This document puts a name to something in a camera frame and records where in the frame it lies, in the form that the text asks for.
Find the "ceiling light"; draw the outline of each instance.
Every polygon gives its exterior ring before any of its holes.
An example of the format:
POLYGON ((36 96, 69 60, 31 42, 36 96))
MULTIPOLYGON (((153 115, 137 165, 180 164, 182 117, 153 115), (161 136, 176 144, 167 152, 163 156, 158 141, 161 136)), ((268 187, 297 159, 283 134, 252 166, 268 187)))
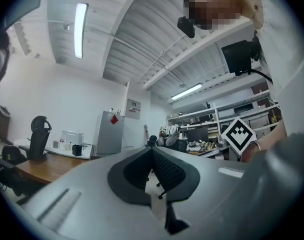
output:
POLYGON ((83 58, 83 35, 86 22, 86 15, 89 5, 87 3, 78 3, 76 5, 74 21, 74 52, 75 57, 83 58))
POLYGON ((202 85, 201 83, 198 83, 197 85, 192 86, 191 88, 189 88, 189 89, 187 89, 187 90, 185 90, 185 91, 183 91, 183 92, 181 92, 181 93, 179 93, 179 94, 177 94, 177 95, 171 97, 171 99, 172 99, 172 100, 176 100, 176 99, 181 98, 182 96, 187 95, 187 94, 189 94, 189 93, 192 93, 192 92, 194 92, 194 91, 196 91, 197 89, 200 89, 200 88, 202 88, 202 87, 203 87, 203 85, 202 85))

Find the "black camera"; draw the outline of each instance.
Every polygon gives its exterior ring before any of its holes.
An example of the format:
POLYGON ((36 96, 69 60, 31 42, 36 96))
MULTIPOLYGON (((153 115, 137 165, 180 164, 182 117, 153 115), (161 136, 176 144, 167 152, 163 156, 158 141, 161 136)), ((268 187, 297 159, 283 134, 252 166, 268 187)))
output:
POLYGON ((251 58, 258 61, 260 50, 261 45, 256 33, 254 33, 254 38, 251 42, 243 40, 222 47, 228 70, 230 73, 235 73, 236 76, 240 76, 252 69, 251 58))
POLYGON ((189 38, 194 38, 196 36, 196 30, 194 29, 193 23, 185 16, 178 19, 177 27, 189 38))

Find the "desk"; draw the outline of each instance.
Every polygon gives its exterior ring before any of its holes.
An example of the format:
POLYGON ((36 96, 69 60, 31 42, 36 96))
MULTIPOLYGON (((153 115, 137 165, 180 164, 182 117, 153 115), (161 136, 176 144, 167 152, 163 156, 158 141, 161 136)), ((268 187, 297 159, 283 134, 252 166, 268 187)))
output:
POLYGON ((49 184, 71 169, 88 160, 46 153, 40 161, 27 160, 15 166, 15 170, 24 177, 44 184, 49 184))

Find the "computer monitor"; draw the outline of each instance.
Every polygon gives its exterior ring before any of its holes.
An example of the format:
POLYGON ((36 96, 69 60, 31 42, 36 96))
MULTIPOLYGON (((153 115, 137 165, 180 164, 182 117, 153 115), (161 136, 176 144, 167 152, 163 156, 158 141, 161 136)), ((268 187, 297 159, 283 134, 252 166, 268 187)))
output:
POLYGON ((203 142, 209 141, 208 126, 203 126, 202 128, 189 129, 187 131, 187 141, 188 142, 203 142))
POLYGON ((210 122, 213 119, 213 115, 207 114, 199 117, 200 123, 210 122))

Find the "person's hand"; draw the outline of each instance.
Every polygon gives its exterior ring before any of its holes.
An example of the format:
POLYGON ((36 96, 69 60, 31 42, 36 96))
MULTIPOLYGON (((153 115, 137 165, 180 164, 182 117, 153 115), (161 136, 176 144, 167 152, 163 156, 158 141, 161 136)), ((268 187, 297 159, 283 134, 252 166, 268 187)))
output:
POLYGON ((249 163, 256 152, 259 152, 258 145, 251 143, 242 153, 241 162, 249 163))

